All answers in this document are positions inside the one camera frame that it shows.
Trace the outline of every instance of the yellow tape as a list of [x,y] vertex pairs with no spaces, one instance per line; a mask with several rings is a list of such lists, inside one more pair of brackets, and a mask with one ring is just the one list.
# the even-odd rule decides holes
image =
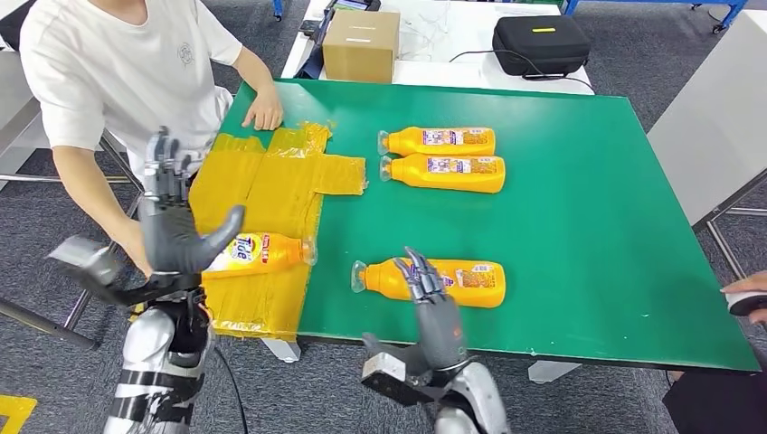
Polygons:
[[[214,230],[233,205],[244,203],[245,232],[316,237],[322,194],[362,194],[365,188],[365,160],[326,156],[329,138],[327,127],[311,123],[278,129],[268,150],[256,137],[219,135],[190,192],[198,230]],[[204,278],[213,327],[223,335],[294,340],[309,271],[298,265],[271,274]]]
[[0,395],[0,416],[8,418],[0,426],[0,434],[18,434],[36,405],[35,398]]

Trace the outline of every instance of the person's hand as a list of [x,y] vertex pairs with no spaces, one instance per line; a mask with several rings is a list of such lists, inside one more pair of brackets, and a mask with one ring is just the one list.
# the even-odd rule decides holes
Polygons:
[[[767,271],[756,273],[749,278],[738,280],[722,289],[725,294],[737,294],[739,292],[763,291],[767,292]],[[767,324],[767,309],[757,309],[749,314],[748,319],[752,324]]]
[[248,108],[242,126],[247,127],[251,122],[254,129],[276,129],[282,123],[282,104],[274,85],[259,90],[256,99]]
[[146,277],[151,276],[152,268],[149,266],[147,254],[144,251],[144,236],[141,226],[137,221],[126,218],[125,224],[120,227],[120,232],[114,241],[128,254]]

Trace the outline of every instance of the bottle cap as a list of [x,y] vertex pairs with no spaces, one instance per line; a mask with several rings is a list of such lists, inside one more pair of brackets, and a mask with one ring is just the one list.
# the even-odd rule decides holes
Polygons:
[[317,243],[314,241],[314,237],[306,237],[306,239],[301,240],[301,260],[311,266],[317,263]]
[[385,156],[389,152],[389,133],[378,131],[378,155]]
[[381,176],[381,181],[386,182],[392,179],[392,159],[390,157],[381,157],[381,164],[378,165],[378,174]]
[[352,290],[356,293],[366,290],[365,287],[365,272],[367,266],[361,260],[356,260],[352,265]]

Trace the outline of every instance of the black strap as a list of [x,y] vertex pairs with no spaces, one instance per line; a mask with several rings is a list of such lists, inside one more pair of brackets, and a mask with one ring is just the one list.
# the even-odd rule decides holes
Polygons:
[[194,405],[176,407],[177,404],[192,399],[202,388],[205,374],[200,378],[184,377],[169,373],[152,373],[122,370],[120,384],[159,386],[170,389],[168,393],[144,393],[124,398],[115,397],[109,409],[109,416],[140,422],[147,416],[149,404],[159,400],[159,408],[154,415],[154,422],[177,422],[189,424],[192,420]]

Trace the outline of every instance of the black cable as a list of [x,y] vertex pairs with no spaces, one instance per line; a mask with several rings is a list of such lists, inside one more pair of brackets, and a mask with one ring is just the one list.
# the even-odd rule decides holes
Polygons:
[[532,78],[527,78],[526,76],[523,75],[522,78],[525,79],[525,80],[530,80],[530,81],[535,81],[535,80],[572,80],[572,81],[578,81],[579,83],[583,83],[585,86],[587,86],[590,90],[592,90],[593,93],[597,93],[596,90],[594,90],[594,88],[592,87],[591,84],[589,84],[586,81],[583,81],[581,79],[576,79],[575,77],[560,77],[560,76],[557,76],[557,75],[544,74],[537,66],[535,66],[533,61],[531,61],[530,59],[527,59],[522,54],[520,54],[518,52],[515,52],[515,51],[512,51],[512,50],[480,50],[480,51],[477,51],[477,52],[461,52],[459,54],[456,54],[455,57],[453,57],[452,59],[450,59],[449,63],[452,62],[452,61],[455,61],[456,59],[458,59],[458,57],[460,57],[460,56],[462,56],[464,54],[483,54],[483,53],[486,53],[486,52],[507,52],[509,54],[514,54],[516,57],[518,57],[518,58],[522,59],[523,61],[526,61],[527,63],[529,63],[530,66],[533,67],[535,72],[540,74],[540,75],[532,77]]
[[242,407],[242,398],[240,397],[240,389],[237,387],[237,381],[234,380],[234,373],[232,373],[232,368],[229,367],[229,363],[226,362],[226,358],[223,356],[221,350],[214,346],[213,350],[216,354],[218,354],[219,357],[221,357],[221,361],[223,362],[223,366],[226,367],[226,372],[229,373],[229,378],[232,380],[232,386],[234,386],[234,395],[237,397],[237,404],[240,406],[240,418],[242,419],[242,432],[245,434],[248,434],[248,422],[245,420],[245,409]]

